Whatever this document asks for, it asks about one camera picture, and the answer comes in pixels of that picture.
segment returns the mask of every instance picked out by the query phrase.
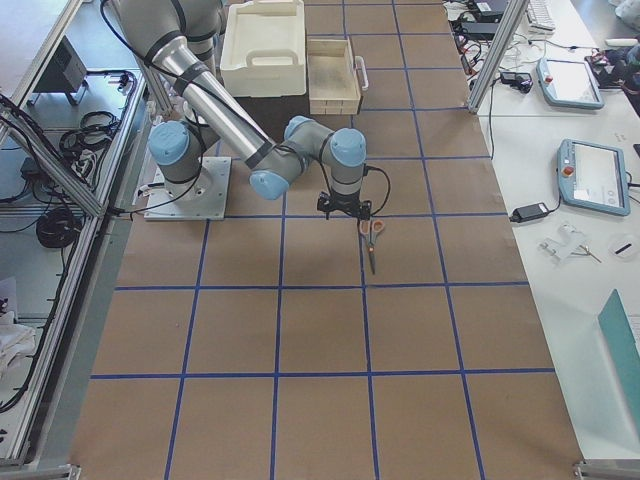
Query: keyboard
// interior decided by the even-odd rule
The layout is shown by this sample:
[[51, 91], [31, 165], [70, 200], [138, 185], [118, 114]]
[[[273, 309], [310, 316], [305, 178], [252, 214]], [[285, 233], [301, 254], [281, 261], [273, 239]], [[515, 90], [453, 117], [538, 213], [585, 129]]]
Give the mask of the keyboard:
[[546, 0], [529, 0], [527, 22], [531, 33], [551, 35], [556, 30], [556, 24], [549, 15]]

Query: white table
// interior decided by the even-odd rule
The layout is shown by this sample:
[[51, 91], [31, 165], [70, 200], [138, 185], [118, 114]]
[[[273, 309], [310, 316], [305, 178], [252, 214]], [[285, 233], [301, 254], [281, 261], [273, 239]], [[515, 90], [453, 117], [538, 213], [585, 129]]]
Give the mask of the white table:
[[[547, 3], [557, 25], [554, 43], [595, 45], [569, 0]], [[535, 46], [520, 48], [534, 59], [542, 53]], [[587, 53], [547, 46], [551, 58], [581, 59]], [[521, 65], [520, 71], [535, 68], [534, 63]], [[537, 82], [535, 72], [532, 76]], [[489, 100], [487, 94], [479, 112], [488, 144]], [[622, 92], [606, 92], [605, 104], [598, 111], [556, 108], [546, 103], [537, 84], [528, 95], [496, 84], [493, 163], [509, 212], [541, 201], [556, 206], [556, 153], [565, 138], [621, 148], [627, 170], [640, 179], [640, 158], [632, 147], [640, 143], [640, 119]], [[624, 263], [609, 253], [614, 235], [640, 234], [640, 204], [631, 209], [628, 217], [617, 217], [563, 205], [544, 220], [514, 224], [513, 229], [586, 459], [640, 459], [640, 439], [597, 320], [614, 288], [627, 313], [640, 313], [640, 258]], [[570, 258], [561, 265], [552, 261], [540, 243], [547, 237], [560, 240], [558, 229], [564, 222], [588, 236], [587, 244], [602, 264], [589, 257]]]

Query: black adapter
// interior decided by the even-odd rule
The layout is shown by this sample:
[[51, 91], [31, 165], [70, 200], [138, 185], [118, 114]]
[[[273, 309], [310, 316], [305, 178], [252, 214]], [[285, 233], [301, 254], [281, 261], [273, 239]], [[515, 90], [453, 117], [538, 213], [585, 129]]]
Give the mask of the black adapter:
[[509, 217], [509, 220], [513, 223], [530, 222], [532, 220], [544, 218], [550, 213], [551, 210], [549, 210], [544, 203], [534, 203], [533, 205], [516, 208]]

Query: brown tiled surface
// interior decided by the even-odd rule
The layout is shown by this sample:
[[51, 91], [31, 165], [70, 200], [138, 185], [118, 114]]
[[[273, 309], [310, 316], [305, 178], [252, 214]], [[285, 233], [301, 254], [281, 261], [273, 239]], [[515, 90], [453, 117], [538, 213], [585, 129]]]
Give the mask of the brown tiled surface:
[[[317, 164], [266, 202], [234, 160], [223, 222], [135, 216], [73, 450], [83, 477], [572, 478], [488, 150], [427, 3], [305, 2], [308, 32], [346, 33], [369, 68], [359, 115], [316, 119], [362, 130], [391, 178], [376, 274], [356, 221], [316, 211]], [[386, 191], [371, 171], [361, 198]]]

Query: robotic arm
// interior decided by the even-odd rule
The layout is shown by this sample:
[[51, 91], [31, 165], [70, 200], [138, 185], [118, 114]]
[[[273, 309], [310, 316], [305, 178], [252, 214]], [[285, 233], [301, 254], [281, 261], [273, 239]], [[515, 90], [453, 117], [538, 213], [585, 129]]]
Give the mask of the robotic arm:
[[250, 183], [263, 198], [285, 193], [316, 160], [331, 169], [329, 192], [318, 209], [366, 220], [371, 202], [360, 201], [366, 141], [354, 129], [336, 132], [305, 117], [293, 118], [276, 144], [212, 74], [214, 38], [224, 33], [222, 0], [102, 0], [117, 2], [128, 46], [158, 69], [199, 120], [166, 122], [154, 129], [149, 148], [167, 182], [184, 185], [199, 173], [198, 157], [222, 138], [252, 170]]

